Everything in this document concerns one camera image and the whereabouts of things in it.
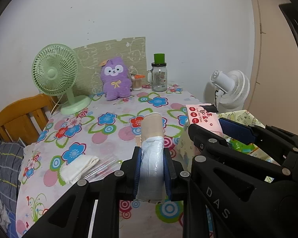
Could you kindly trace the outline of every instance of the fan center cap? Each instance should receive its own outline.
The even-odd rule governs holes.
[[[51,68],[48,70],[48,77],[50,79],[54,79],[56,77],[57,71],[55,68]]]

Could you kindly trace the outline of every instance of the electric fan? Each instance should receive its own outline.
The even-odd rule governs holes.
[[[210,81],[219,88],[215,93],[217,103],[226,109],[234,109],[242,105],[250,92],[250,81],[243,72],[238,70],[227,74],[215,70]]]
[[[78,60],[72,49],[62,44],[44,47],[32,64],[32,78],[37,88],[49,96],[66,93],[68,101],[61,113],[70,115],[87,107],[91,99],[80,95],[74,97],[72,86],[78,74]]]

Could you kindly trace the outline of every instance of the yellow bow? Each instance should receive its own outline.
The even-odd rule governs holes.
[[[112,85],[115,85],[114,88],[120,87],[118,84],[120,84],[121,81],[112,82]]]

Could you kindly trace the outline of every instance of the beige door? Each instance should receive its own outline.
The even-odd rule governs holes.
[[[298,49],[278,7],[289,2],[252,0],[256,49],[253,86],[244,107],[263,124],[298,135]]]

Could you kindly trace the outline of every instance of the jar handle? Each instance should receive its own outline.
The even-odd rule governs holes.
[[[153,84],[153,80],[152,80],[152,74],[151,74],[151,82],[148,80],[148,73],[151,72],[152,73],[152,69],[147,71],[147,74],[146,74],[146,81],[149,83],[149,84]]]

